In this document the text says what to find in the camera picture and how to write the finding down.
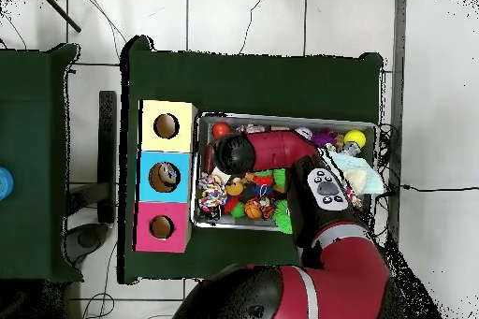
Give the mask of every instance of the green table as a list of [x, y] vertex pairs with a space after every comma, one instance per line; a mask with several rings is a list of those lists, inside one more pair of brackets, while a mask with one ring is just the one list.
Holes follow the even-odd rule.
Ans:
[[0, 50], [0, 167], [14, 179], [0, 201], [0, 279], [78, 281], [63, 257], [65, 70], [78, 46]]
[[291, 237], [267, 231], [193, 227], [184, 254], [132, 251], [138, 100], [190, 102], [199, 111], [378, 123], [381, 56], [227, 56], [151, 47], [148, 37], [137, 36], [122, 53], [119, 282], [207, 278], [233, 263], [296, 264]]

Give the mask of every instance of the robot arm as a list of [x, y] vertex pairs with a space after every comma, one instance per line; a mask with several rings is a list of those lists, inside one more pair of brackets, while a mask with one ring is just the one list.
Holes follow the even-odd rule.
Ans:
[[173, 319], [402, 319], [390, 318], [398, 309], [385, 307], [395, 291], [387, 266], [321, 151], [283, 131], [227, 136], [213, 149], [225, 173], [289, 168], [302, 267], [226, 268], [199, 283]]

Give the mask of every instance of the yellow ball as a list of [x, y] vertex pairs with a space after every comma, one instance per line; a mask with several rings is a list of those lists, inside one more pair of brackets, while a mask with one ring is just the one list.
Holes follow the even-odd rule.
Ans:
[[366, 144], [366, 137], [361, 131], [358, 131], [358, 130], [349, 131], [344, 136], [344, 143], [349, 143], [350, 141], [355, 141], [357, 145], [359, 146], [359, 148], [362, 149], [364, 145]]

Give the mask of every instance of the pink box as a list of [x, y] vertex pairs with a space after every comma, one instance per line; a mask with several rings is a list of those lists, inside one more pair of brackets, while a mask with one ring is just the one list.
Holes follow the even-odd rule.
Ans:
[[[166, 216], [173, 223], [173, 232], [166, 239], [156, 238], [150, 231], [150, 223], [156, 216]], [[191, 235], [189, 204], [180, 202], [138, 202], [137, 252], [183, 253]]]

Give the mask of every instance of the blue box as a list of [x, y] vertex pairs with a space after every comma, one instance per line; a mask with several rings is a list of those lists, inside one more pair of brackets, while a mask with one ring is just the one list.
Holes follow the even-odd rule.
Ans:
[[[162, 162], [169, 162], [180, 171], [180, 182], [170, 193], [159, 193], [155, 191], [152, 189], [150, 182], [148, 181], [150, 169], [155, 164]], [[191, 154], [184, 152], [141, 152], [141, 157], [139, 159], [139, 201], [189, 202], [189, 182], [191, 181], [190, 163]]]

